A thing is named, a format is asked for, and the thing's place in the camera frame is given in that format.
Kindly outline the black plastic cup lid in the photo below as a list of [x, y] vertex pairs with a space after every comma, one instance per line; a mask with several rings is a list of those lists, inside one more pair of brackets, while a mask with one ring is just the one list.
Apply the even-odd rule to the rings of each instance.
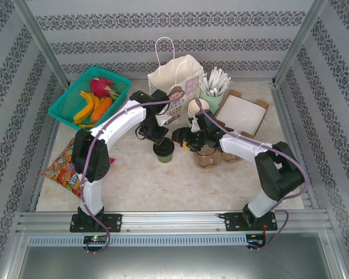
[[167, 137], [165, 137], [160, 144], [153, 144], [153, 151], [156, 156], [169, 156], [174, 152], [174, 149], [174, 143]]

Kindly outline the brown pulp cup carrier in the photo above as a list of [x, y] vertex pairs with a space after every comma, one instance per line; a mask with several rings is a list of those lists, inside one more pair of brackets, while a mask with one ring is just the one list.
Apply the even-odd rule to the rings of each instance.
[[233, 164], [242, 161], [242, 158], [231, 153], [224, 153], [209, 146], [203, 146], [200, 151], [194, 153], [195, 164], [200, 169], [211, 169], [220, 163]]

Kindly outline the white printed paper bag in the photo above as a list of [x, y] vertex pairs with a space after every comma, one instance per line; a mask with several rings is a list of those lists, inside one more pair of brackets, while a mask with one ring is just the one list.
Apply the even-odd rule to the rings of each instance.
[[191, 55], [174, 57], [164, 65], [148, 75], [149, 93], [157, 89], [165, 92], [169, 99], [175, 99], [170, 103], [166, 114], [170, 124], [187, 113], [188, 103], [200, 94], [200, 79], [204, 69]]

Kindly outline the stack of green paper cups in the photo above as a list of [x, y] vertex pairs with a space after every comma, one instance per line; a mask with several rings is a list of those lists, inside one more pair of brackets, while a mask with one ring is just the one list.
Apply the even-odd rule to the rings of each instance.
[[[209, 104], [203, 99], [199, 99], [199, 102], [204, 110], [209, 109]], [[200, 107], [195, 99], [189, 102], [188, 104], [188, 118], [193, 118], [196, 113], [200, 112]]]

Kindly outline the bundle of white wrapped straws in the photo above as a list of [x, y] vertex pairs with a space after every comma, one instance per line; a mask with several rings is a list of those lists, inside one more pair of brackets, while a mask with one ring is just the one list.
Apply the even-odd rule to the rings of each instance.
[[202, 74], [200, 89], [206, 96], [218, 97], [225, 93], [231, 83], [232, 78], [226, 72], [214, 67], [209, 76], [207, 73]]

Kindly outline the pink dragon fruit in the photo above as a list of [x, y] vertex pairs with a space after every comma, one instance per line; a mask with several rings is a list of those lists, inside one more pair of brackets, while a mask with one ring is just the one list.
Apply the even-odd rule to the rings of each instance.
[[120, 91], [126, 87], [125, 84], [117, 85], [115, 82], [103, 77], [94, 77], [89, 84], [91, 92], [99, 97], [120, 95]]

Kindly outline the yellow banana bunch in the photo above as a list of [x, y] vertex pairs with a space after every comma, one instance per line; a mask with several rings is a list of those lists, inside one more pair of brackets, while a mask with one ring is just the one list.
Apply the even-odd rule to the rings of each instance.
[[92, 92], [81, 91], [80, 95], [86, 101], [86, 105], [74, 116], [73, 124], [83, 129], [93, 128], [96, 124], [95, 120], [92, 120], [90, 124], [83, 124], [83, 121], [90, 117], [94, 110], [101, 104], [101, 99]]

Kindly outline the teal plastic basket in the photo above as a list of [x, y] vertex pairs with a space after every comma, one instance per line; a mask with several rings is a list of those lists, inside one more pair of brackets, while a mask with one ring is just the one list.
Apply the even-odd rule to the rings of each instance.
[[59, 122], [75, 129], [79, 130], [80, 125], [75, 124], [73, 118], [81, 111], [86, 105], [87, 101], [80, 95], [82, 91], [90, 92], [90, 82], [93, 78], [103, 77], [107, 80], [113, 81], [115, 85], [114, 89], [118, 92], [112, 99], [113, 103], [110, 108], [105, 112], [101, 119], [97, 122], [97, 125], [102, 124], [113, 116], [126, 102], [128, 90], [131, 87], [131, 81], [112, 73], [108, 70], [100, 67], [90, 67], [87, 69], [49, 108], [49, 115]]

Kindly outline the colourful fruit candy bag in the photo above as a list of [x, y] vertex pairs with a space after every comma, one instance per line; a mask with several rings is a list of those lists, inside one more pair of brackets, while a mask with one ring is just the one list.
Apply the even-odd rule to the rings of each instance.
[[54, 162], [42, 173], [81, 199], [80, 177], [72, 163], [74, 138], [66, 145]]

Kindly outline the small controller board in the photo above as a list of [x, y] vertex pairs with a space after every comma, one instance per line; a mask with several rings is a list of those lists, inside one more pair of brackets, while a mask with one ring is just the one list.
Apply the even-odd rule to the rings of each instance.
[[257, 235], [252, 235], [250, 238], [247, 238], [247, 243], [250, 247], [253, 248], [262, 248], [266, 244], [266, 237], [258, 237]]
[[83, 239], [84, 245], [105, 245], [106, 242], [107, 242], [106, 235], [84, 236], [84, 239]]

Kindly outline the aluminium mounting rail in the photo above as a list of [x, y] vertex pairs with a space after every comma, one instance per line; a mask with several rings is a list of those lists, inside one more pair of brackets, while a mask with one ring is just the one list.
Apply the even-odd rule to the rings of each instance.
[[[319, 233], [333, 229], [325, 209], [289, 210], [284, 233]], [[121, 212], [121, 234], [216, 234], [225, 233], [225, 221], [216, 211]], [[65, 235], [73, 212], [21, 213], [16, 233]]]

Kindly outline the aluminium side rail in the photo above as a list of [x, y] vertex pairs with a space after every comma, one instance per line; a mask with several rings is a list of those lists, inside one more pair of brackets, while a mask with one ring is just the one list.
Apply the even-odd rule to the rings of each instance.
[[[284, 98], [282, 97], [281, 90], [279, 87], [275, 86], [272, 81], [268, 82], [268, 84], [269, 84], [270, 92], [272, 94], [273, 102], [275, 104], [277, 116], [280, 121], [284, 139], [286, 143], [290, 146], [293, 152], [293, 155], [297, 159], [297, 162], [304, 168], [304, 170], [307, 170], [304, 159], [301, 154], [300, 145], [296, 139], [296, 134], [294, 131], [294, 127], [291, 123], [291, 119], [286, 107], [286, 103], [284, 101]], [[302, 197], [305, 209], [319, 209], [314, 192], [312, 190], [312, 185], [310, 180], [309, 180], [309, 186], [307, 187], [307, 190], [302, 193], [301, 197]]]

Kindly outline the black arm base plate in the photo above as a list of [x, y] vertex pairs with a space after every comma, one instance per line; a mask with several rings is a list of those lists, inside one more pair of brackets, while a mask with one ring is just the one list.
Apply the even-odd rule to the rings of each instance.
[[247, 215], [243, 212], [230, 212], [218, 214], [218, 218], [223, 219], [226, 231], [276, 231], [278, 229], [276, 216], [273, 212], [268, 212], [260, 218], [253, 214]]
[[[119, 233], [122, 225], [121, 214], [103, 214], [100, 222], [108, 229], [110, 233]], [[69, 231], [71, 233], [101, 233], [105, 232], [96, 220], [91, 216], [82, 216], [74, 214], [71, 219]]]

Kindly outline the aluminium frame post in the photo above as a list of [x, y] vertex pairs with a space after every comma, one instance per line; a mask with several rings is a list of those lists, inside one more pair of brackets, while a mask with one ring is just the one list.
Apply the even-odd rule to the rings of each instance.
[[31, 32], [34, 40], [36, 41], [39, 49], [45, 56], [47, 62], [49, 63], [53, 73], [60, 82], [63, 89], [67, 89], [70, 85], [65, 71], [63, 70], [61, 64], [56, 57], [51, 44], [48, 42], [44, 32], [42, 31], [37, 19], [35, 18], [33, 12], [31, 11], [26, 0], [11, 0], [17, 9], [20, 17], [24, 21], [28, 30]]
[[300, 26], [297, 34], [295, 35], [285, 57], [283, 58], [276, 75], [273, 78], [273, 84], [277, 87], [284, 79], [290, 66], [292, 65], [296, 55], [298, 54], [303, 43], [307, 39], [311, 28], [315, 24], [317, 18], [322, 12], [327, 0], [314, 0], [308, 13], [306, 14], [302, 25]]

